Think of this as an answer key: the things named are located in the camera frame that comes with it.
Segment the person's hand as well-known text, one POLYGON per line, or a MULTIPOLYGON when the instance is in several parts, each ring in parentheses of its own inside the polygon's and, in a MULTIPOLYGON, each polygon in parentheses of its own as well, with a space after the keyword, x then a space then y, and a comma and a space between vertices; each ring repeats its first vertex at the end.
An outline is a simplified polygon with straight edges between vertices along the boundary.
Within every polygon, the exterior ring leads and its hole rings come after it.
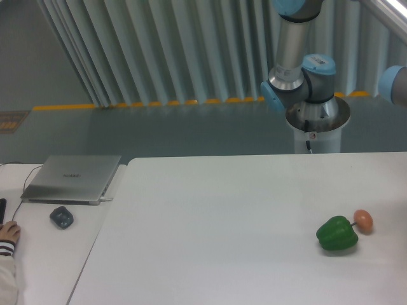
POLYGON ((1 224, 0 240, 1 242, 11 243, 16 245, 20 239, 21 227, 15 221, 8 221, 1 224))

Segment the white striped sleeve forearm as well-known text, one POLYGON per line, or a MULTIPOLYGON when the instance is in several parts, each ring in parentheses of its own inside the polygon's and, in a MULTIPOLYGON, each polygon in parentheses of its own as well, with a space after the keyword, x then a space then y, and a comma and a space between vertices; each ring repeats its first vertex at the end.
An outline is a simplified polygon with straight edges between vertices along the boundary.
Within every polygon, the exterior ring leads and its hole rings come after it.
POLYGON ((16 304, 18 299, 14 250, 13 242, 1 240, 1 304, 16 304))

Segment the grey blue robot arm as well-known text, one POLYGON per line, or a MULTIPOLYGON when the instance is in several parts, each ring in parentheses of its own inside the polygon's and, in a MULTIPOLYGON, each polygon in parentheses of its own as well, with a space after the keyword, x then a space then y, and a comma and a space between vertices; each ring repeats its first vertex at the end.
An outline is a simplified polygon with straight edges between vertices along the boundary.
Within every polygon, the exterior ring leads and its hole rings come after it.
MULTIPOLYGON (((288 109, 305 101, 323 104, 334 96, 335 61, 325 55, 305 55, 311 21, 324 1, 272 1, 282 24, 276 63, 261 92, 269 106, 288 109)), ((406 1, 359 1, 406 44, 406 1)), ((406 67, 395 65, 382 74, 379 94, 392 104, 406 107, 406 67)))

